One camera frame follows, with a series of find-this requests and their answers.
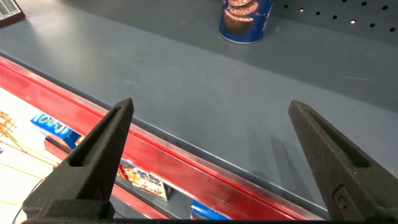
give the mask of pegboard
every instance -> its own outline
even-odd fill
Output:
[[[272,14],[398,45],[398,0],[275,0]]]

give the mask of can label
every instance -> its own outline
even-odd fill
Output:
[[[224,0],[220,34],[233,42],[261,39],[273,0]]]

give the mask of store shelf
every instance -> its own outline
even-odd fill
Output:
[[[293,99],[398,175],[395,45],[273,15],[264,40],[233,44],[221,1],[19,2],[4,56],[105,108],[132,97],[136,125],[317,215]]]
[[[110,201],[116,211],[115,218],[147,218],[113,195]]]

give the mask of cardboard box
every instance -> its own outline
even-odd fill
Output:
[[[14,24],[25,18],[15,0],[0,0],[0,28]]]
[[[145,190],[164,200],[168,200],[174,191],[173,188],[163,183],[155,175],[135,167],[124,159],[121,160],[121,169],[122,170],[119,169],[118,175],[122,178],[127,177],[127,179],[131,181],[133,187]]]

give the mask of cookie image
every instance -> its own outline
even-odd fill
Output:
[[[235,16],[246,16],[256,12],[259,9],[259,5],[258,2],[252,1],[240,7],[229,6],[229,12]]]
[[[253,18],[248,16],[235,16],[226,9],[224,12],[225,27],[232,34],[242,35],[249,30],[253,23]]]
[[[231,6],[244,6],[252,0],[229,0],[229,5]]]

